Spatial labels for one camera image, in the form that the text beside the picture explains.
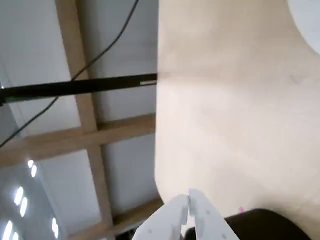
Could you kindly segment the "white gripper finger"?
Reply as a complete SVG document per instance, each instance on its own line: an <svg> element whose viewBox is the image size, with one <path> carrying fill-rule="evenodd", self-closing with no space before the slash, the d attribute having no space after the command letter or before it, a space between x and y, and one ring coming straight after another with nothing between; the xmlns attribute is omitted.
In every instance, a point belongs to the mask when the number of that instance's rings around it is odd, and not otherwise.
<svg viewBox="0 0 320 240"><path fill-rule="evenodd" d="M179 240L187 223L189 196L179 194L156 210L135 231L135 240Z"/></svg>
<svg viewBox="0 0 320 240"><path fill-rule="evenodd" d="M194 219L198 240L235 240L237 235L204 193L190 189L189 215Z"/></svg>

